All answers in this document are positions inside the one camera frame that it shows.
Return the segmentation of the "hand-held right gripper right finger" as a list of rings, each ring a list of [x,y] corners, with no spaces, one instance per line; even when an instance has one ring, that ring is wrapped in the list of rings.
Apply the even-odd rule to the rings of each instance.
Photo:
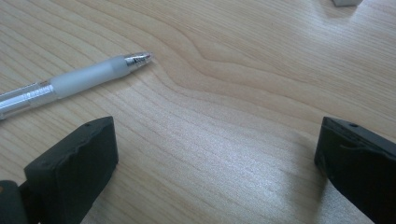
[[[322,120],[315,165],[375,224],[396,224],[396,144],[355,123]]]

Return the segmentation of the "small white block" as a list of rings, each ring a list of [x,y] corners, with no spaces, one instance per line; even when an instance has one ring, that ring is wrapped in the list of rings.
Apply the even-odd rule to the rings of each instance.
[[[332,0],[336,7],[357,7],[363,0]]]

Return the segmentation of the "clear pen with white grip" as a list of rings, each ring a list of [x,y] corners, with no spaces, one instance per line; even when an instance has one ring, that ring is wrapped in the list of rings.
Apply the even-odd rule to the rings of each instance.
[[[0,120],[125,77],[151,62],[152,52],[110,58],[101,63],[0,94]]]

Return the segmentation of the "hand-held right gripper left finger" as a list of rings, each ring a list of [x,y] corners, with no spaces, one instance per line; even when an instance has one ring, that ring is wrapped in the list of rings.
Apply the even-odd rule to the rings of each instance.
[[[118,161],[113,118],[78,127],[24,168],[29,224],[79,224]]]

